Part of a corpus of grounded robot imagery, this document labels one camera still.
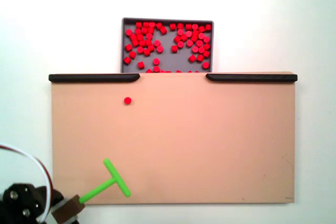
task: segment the single red piece on board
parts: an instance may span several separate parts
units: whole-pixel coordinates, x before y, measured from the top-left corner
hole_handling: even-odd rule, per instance
[[[210,42],[210,37],[205,36],[205,37],[203,38],[203,41],[204,41],[204,43],[209,43],[209,42]]]
[[[193,44],[194,44],[194,43],[193,43],[191,40],[188,40],[188,41],[187,41],[187,46],[188,46],[188,47],[192,47]]]
[[[188,37],[187,37],[185,34],[183,34],[183,35],[181,36],[181,40],[182,40],[183,42],[186,42],[187,39],[188,39]]]
[[[131,44],[126,45],[125,49],[126,49],[127,52],[131,51],[132,50]]]
[[[178,47],[177,46],[172,46],[172,52],[177,52]]]
[[[130,51],[130,58],[131,58],[132,60],[135,59],[135,56],[136,56],[136,55],[137,55],[136,52]]]
[[[205,25],[205,30],[206,31],[211,31],[211,24]]]
[[[158,65],[158,64],[160,64],[160,60],[159,60],[158,58],[155,58],[155,59],[153,60],[153,64],[154,64],[154,65]]]
[[[181,41],[181,37],[179,35],[177,35],[175,38],[174,38],[174,41],[176,43],[179,43]]]
[[[200,33],[204,33],[204,31],[205,31],[204,26],[200,26],[200,27],[198,28],[198,31],[199,31]]]
[[[153,68],[153,70],[154,70],[155,73],[158,73],[158,72],[160,72],[160,67],[159,66],[155,66]]]
[[[201,40],[196,41],[196,46],[198,46],[198,47],[203,46],[203,41],[201,41]]]
[[[153,38],[153,35],[152,35],[152,34],[146,34],[146,38],[147,38],[147,39],[152,39],[152,38]]]
[[[178,29],[183,29],[183,23],[177,23],[177,28]]]
[[[204,60],[203,55],[198,55],[197,56],[197,61],[202,62]]]
[[[179,43],[177,43],[177,46],[178,46],[179,48],[182,48],[182,47],[184,46],[184,43],[183,43],[182,41],[180,41]]]
[[[167,33],[167,28],[165,28],[164,26],[160,28],[160,32],[162,34],[166,34]]]
[[[211,46],[210,46],[208,43],[204,45],[204,49],[205,49],[205,50],[209,50],[210,47],[211,47]]]
[[[158,47],[159,45],[161,45],[161,42],[158,39],[154,41],[154,46]]]
[[[132,40],[132,45],[133,47],[137,47],[139,45],[139,42],[136,39]]]
[[[200,47],[200,48],[198,49],[198,52],[199,52],[200,54],[203,54],[204,51],[205,51],[204,47]]]
[[[209,67],[209,63],[208,62],[204,62],[202,64],[202,67],[205,68],[205,69],[207,69]]]
[[[204,54],[203,54],[203,56],[204,56],[205,58],[208,58],[208,57],[210,56],[210,53],[209,53],[208,51],[205,51]]]
[[[128,65],[129,63],[131,63],[131,59],[128,57],[125,57],[124,62]]]
[[[145,56],[149,56],[149,55],[151,55],[151,52],[150,52],[150,50],[147,48],[147,49],[145,49],[144,51],[143,51],[143,53],[145,54]]]
[[[193,49],[192,49],[193,52],[198,52],[198,47],[194,46]]]
[[[127,36],[131,36],[133,34],[132,30],[131,29],[127,29],[126,30],[126,35]]]
[[[171,23],[170,24],[170,31],[175,31],[176,30],[176,24],[175,23]]]
[[[140,69],[143,69],[143,68],[145,67],[145,64],[143,63],[143,61],[140,61],[140,62],[138,63],[138,67],[139,67]]]
[[[157,50],[158,53],[162,53],[163,52],[163,46],[158,46],[156,48],[156,50]]]
[[[155,50],[155,48],[154,48],[153,45],[149,45],[149,46],[148,46],[148,49],[149,49],[150,52],[153,52],[153,51]]]
[[[192,33],[191,31],[187,31],[185,34],[186,34],[186,36],[187,36],[188,38],[190,38],[190,37],[192,36],[193,33]]]
[[[143,47],[138,47],[138,48],[137,48],[137,52],[138,52],[139,54],[142,54],[142,53],[143,53]]]
[[[144,40],[139,41],[140,47],[146,46],[146,42]]]
[[[204,37],[205,37],[204,33],[200,33],[200,34],[198,35],[198,38],[199,38],[199,39],[204,39]]]
[[[196,57],[194,56],[194,55],[191,55],[190,57],[189,57],[189,61],[190,62],[194,62],[196,60]]]
[[[162,24],[160,23],[160,22],[158,22],[158,23],[156,23],[156,27],[157,27],[157,29],[161,29],[161,27],[162,27]]]
[[[124,103],[125,104],[130,104],[132,102],[132,99],[130,98],[130,97],[126,97],[125,99],[124,99]]]

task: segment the white wall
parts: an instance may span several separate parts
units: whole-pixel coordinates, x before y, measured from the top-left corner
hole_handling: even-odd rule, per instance
[[[298,75],[296,202],[88,207],[81,223],[336,222],[336,0],[0,0],[0,142],[52,171],[48,74],[118,72],[122,17],[210,19],[214,71]],[[1,151],[0,191],[14,182],[44,183]]]

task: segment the wooden board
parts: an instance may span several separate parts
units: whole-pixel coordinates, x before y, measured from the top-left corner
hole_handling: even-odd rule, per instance
[[[52,83],[55,188],[88,204],[294,201],[294,83],[144,73],[129,83]],[[123,99],[131,97],[125,105]]]

